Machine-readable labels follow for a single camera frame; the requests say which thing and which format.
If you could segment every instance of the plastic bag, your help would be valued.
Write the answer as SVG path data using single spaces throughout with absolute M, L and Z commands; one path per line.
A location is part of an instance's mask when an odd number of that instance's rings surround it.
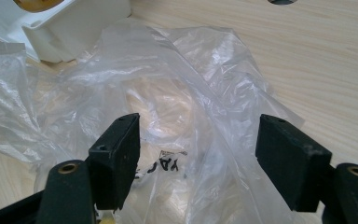
M 255 142 L 261 113 L 302 120 L 232 30 L 121 21 L 57 77 L 26 73 L 23 51 L 9 56 L 20 58 L 1 74 L 0 151 L 38 165 L 37 189 L 49 167 L 85 159 L 114 119 L 138 112 L 141 158 L 117 223 L 293 221 Z

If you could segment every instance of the wooden table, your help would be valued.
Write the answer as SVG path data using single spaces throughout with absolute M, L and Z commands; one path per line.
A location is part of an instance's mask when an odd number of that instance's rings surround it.
M 277 98 L 306 120 L 334 165 L 358 163 L 358 1 L 131 0 L 156 27 L 224 26 L 249 47 Z M 60 64 L 42 64 L 57 70 Z M 30 165 L 0 154 L 0 208 L 33 193 Z M 320 223 L 317 215 L 303 216 Z

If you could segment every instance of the light wood surface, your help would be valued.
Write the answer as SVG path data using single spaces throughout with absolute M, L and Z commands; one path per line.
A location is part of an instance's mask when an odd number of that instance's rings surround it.
M 277 98 L 306 120 L 333 164 L 358 163 L 358 1 L 132 0 L 156 27 L 224 26 L 249 47 Z M 66 64 L 42 64 L 56 71 Z M 0 154 L 0 208 L 32 193 L 30 165 Z M 304 215 L 320 223 L 318 215 Z

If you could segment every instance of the crumpled plastic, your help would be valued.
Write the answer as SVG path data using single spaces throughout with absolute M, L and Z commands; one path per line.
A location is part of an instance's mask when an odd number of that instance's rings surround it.
M 35 189 L 136 112 L 141 157 L 117 223 L 293 222 L 255 143 L 260 114 L 302 119 L 274 99 L 231 29 L 121 21 L 55 77 L 25 57 L 23 46 L 0 45 L 0 151 L 38 167 Z

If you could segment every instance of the white object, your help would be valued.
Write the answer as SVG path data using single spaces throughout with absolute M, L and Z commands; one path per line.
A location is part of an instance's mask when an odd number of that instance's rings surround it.
M 0 40 L 24 43 L 37 61 L 68 62 L 93 46 L 103 28 L 130 14 L 129 0 L 64 0 L 38 13 L 0 0 Z

